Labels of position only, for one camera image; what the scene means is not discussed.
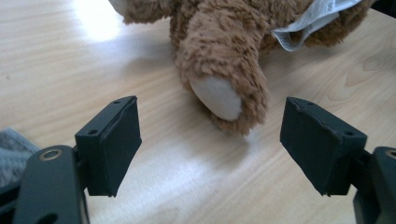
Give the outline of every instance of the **table surface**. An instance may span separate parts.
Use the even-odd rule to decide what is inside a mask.
[[[136,95],[143,145],[116,198],[89,197],[95,223],[354,223],[353,188],[322,197],[279,143],[287,96],[321,105],[396,147],[396,22],[370,11],[336,47],[261,56],[265,125],[220,131],[185,91],[169,21],[122,23],[106,0],[0,2],[0,129],[39,147],[74,134],[115,99]]]

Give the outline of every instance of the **plush toy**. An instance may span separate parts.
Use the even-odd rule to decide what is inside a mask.
[[[230,133],[248,134],[268,109],[259,52],[340,43],[375,0],[110,0],[125,23],[170,17],[184,87]]]

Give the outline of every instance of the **white label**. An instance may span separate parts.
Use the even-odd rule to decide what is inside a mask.
[[[316,30],[329,24],[339,15],[338,12],[353,7],[361,0],[315,0],[299,20],[285,28],[272,31],[280,45],[287,51],[297,50]],[[290,32],[303,30],[298,42],[290,39]]]

